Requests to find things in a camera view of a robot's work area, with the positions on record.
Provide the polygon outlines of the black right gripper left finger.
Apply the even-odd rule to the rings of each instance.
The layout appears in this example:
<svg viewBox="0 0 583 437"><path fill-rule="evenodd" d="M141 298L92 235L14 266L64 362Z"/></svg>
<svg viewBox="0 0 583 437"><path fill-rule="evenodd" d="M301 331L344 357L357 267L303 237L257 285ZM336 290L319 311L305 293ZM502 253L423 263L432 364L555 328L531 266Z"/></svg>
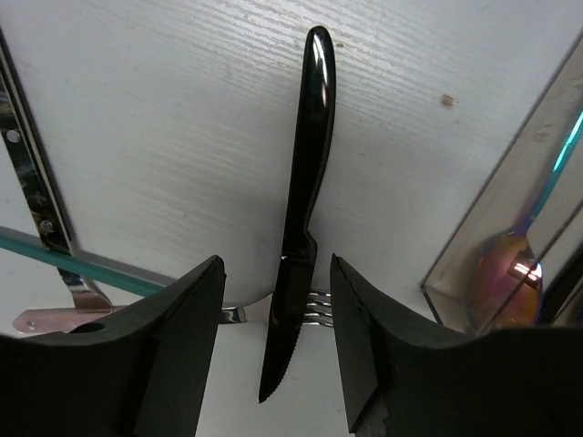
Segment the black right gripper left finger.
<svg viewBox="0 0 583 437"><path fill-rule="evenodd" d="M213 256L70 332L1 339L4 436L192 436L226 274Z"/></svg>

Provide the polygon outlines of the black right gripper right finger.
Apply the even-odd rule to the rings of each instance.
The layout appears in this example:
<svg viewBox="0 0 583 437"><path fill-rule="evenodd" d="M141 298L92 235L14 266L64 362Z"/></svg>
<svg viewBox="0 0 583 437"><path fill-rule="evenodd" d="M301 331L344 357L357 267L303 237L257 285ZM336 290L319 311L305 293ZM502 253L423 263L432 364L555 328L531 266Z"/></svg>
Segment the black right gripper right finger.
<svg viewBox="0 0 583 437"><path fill-rule="evenodd" d="M330 265L332 315L350 433L357 436L579 436L582 331L471 337Z"/></svg>

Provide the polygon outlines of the teal chopstick crossing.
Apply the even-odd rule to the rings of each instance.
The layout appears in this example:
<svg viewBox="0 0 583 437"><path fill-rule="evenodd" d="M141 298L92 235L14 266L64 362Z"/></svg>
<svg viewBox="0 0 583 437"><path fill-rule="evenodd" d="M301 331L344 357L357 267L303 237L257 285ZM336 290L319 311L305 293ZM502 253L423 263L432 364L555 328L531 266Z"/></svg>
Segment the teal chopstick crossing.
<svg viewBox="0 0 583 437"><path fill-rule="evenodd" d="M39 239L15 229L1 227L1 248L140 297L150 296L165 288L165 285L139 279L121 271L47 249L42 246Z"/></svg>

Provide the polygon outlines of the iridescent long-handled spoon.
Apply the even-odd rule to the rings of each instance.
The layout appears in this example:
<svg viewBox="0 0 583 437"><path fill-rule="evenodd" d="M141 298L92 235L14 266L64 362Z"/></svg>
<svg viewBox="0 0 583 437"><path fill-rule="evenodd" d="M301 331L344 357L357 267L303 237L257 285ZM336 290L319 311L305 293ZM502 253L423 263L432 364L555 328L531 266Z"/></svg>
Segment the iridescent long-handled spoon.
<svg viewBox="0 0 583 437"><path fill-rule="evenodd" d="M537 321L543 296L543 267L527 233L581 138L582 115L578 114L527 212L510 230L491 238L479 257L465 294L465 311L473 333L531 326Z"/></svg>

